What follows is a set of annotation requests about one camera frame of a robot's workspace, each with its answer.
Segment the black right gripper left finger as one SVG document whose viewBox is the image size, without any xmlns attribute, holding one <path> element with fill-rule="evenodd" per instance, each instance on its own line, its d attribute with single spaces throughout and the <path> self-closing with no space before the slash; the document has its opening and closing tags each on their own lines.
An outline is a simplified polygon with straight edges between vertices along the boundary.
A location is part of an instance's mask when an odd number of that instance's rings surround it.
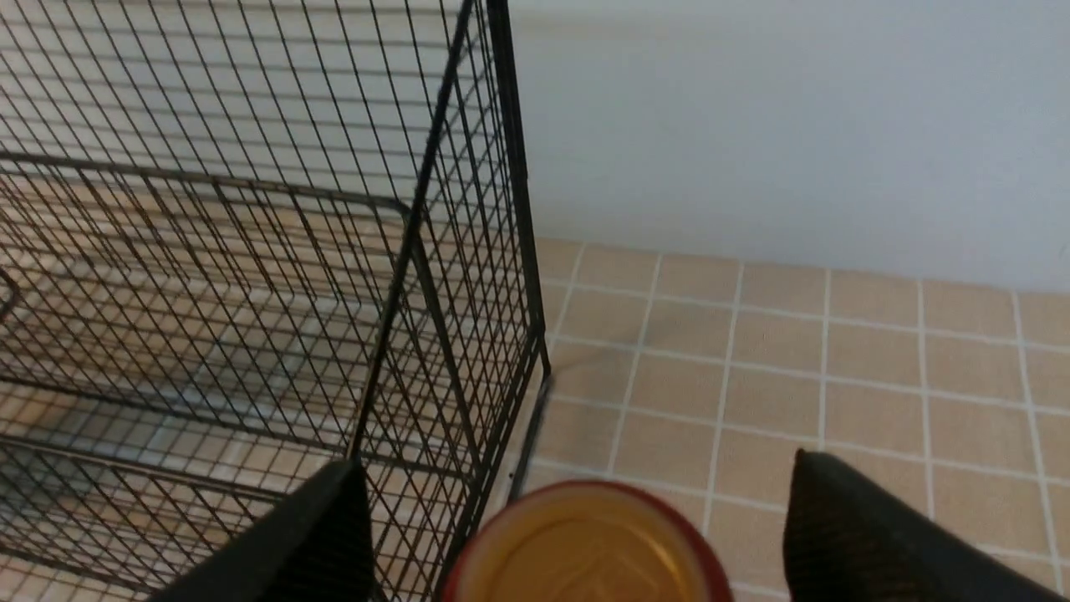
<svg viewBox="0 0 1070 602">
<path fill-rule="evenodd" d="M 374 549 L 360 462 L 328 462 L 153 601 L 372 601 Z"/>
</svg>

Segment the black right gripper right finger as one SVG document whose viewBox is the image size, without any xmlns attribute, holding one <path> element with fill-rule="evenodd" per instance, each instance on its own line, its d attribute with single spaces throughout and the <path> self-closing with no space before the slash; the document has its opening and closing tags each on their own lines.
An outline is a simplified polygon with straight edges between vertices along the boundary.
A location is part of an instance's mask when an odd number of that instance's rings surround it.
<svg viewBox="0 0 1070 602">
<path fill-rule="evenodd" d="M 794 457 L 782 538 L 795 601 L 1057 601 L 839 457 Z"/>
</svg>

